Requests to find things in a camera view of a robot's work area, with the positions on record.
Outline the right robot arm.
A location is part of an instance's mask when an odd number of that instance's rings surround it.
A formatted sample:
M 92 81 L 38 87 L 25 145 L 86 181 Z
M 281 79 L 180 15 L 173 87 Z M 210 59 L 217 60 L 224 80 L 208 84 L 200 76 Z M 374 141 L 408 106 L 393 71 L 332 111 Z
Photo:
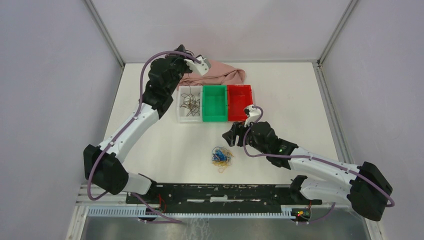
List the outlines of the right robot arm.
M 320 200 L 350 206 L 357 214 L 379 222 L 386 208 L 393 207 L 393 188 L 376 165 L 334 161 L 279 138 L 268 122 L 234 122 L 222 138 L 230 147 L 250 146 L 272 165 L 300 172 L 289 187 L 295 204 Z

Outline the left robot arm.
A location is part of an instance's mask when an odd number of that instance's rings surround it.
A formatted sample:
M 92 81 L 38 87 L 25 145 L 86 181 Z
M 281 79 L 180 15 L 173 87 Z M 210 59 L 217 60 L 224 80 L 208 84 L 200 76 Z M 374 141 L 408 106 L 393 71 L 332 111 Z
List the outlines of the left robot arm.
M 191 73 L 187 61 L 198 63 L 194 54 L 179 45 L 175 50 L 163 51 L 147 60 L 147 83 L 141 82 L 137 107 L 125 122 L 98 145 L 89 144 L 83 151 L 84 174 L 90 188 L 96 185 L 106 193 L 136 193 L 145 203 L 156 200 L 158 191 L 153 180 L 140 173 L 128 172 L 123 162 L 141 136 L 166 113 L 173 102 L 172 94 L 184 74 Z

